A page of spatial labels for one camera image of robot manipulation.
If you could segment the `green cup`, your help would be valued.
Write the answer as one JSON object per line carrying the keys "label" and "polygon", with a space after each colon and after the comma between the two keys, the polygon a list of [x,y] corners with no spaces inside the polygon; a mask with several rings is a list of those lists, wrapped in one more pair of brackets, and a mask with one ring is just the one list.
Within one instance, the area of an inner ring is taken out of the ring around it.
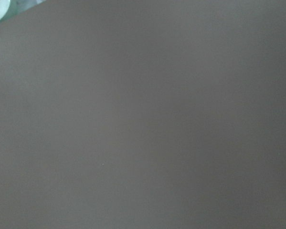
{"label": "green cup", "polygon": [[0,22],[5,21],[17,13],[15,0],[0,0]]}

